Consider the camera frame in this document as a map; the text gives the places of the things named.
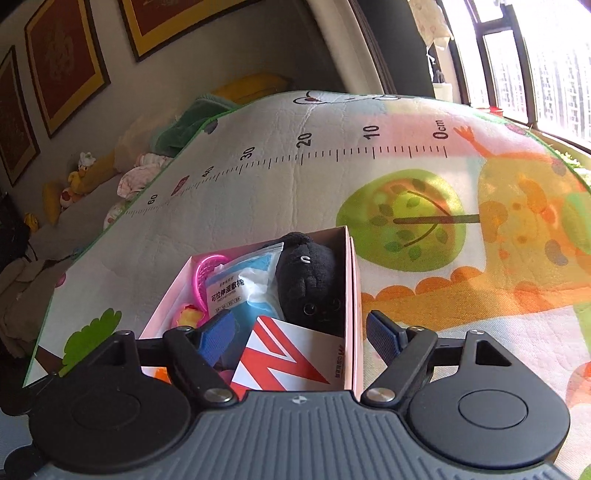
black cat plush toy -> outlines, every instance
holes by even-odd
[[[283,242],[275,277],[285,321],[310,330],[344,336],[344,285],[335,253],[301,232]]]

window frame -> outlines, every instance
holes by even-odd
[[[583,150],[588,154],[591,154],[591,148],[577,142],[573,138],[565,138],[560,135],[557,135],[555,132],[546,131],[538,127],[538,111],[535,105],[534,81],[531,72],[530,57],[513,6],[501,4],[499,6],[503,14],[501,18],[482,22],[480,21],[480,16],[478,14],[478,9],[476,7],[475,0],[462,1],[466,5],[466,9],[468,10],[470,18],[472,19],[472,24],[474,26],[474,31],[476,34],[476,44],[478,46],[478,51],[480,52],[480,60],[482,62],[482,68],[484,71],[486,90],[488,91],[488,100],[490,106],[498,107],[498,100],[496,97],[495,81],[492,74],[491,58],[488,53],[488,49],[486,48],[485,37],[487,35],[494,33],[512,31],[513,37],[515,39],[515,46],[517,48],[519,66],[521,67],[521,76],[523,78],[525,108],[527,110],[527,122],[516,120],[514,118],[511,118],[510,116],[507,116],[507,118],[525,127],[529,127],[531,129],[540,131],[546,135],[551,135],[552,137],[558,138],[559,140],[567,144],[573,145],[574,147]],[[447,25],[450,25],[445,6],[443,4],[443,0],[436,0],[436,2],[443,11],[443,15],[445,17]],[[462,59],[459,55],[459,51],[454,40],[450,41],[450,54],[452,55],[454,68],[456,70],[456,76],[460,90],[460,98],[462,100],[462,103],[464,103],[465,105],[470,105],[470,96],[466,83],[466,75],[464,73]]]

gold picture frame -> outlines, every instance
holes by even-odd
[[[37,102],[53,137],[110,84],[89,0],[45,0],[25,26]]]
[[[259,0],[119,0],[136,61],[201,25]]]
[[[0,157],[11,186],[39,153],[13,45],[0,63]]]

green towel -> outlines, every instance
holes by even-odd
[[[205,94],[197,97],[175,123],[158,135],[152,149],[153,153],[176,157],[205,120],[236,107],[237,104],[234,102],[215,95]]]

wet wipes package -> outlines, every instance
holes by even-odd
[[[275,280],[282,250],[279,243],[243,255],[217,267],[205,282],[210,315],[228,309],[236,319],[236,335],[220,359],[224,369],[238,366],[257,317],[283,319]]]

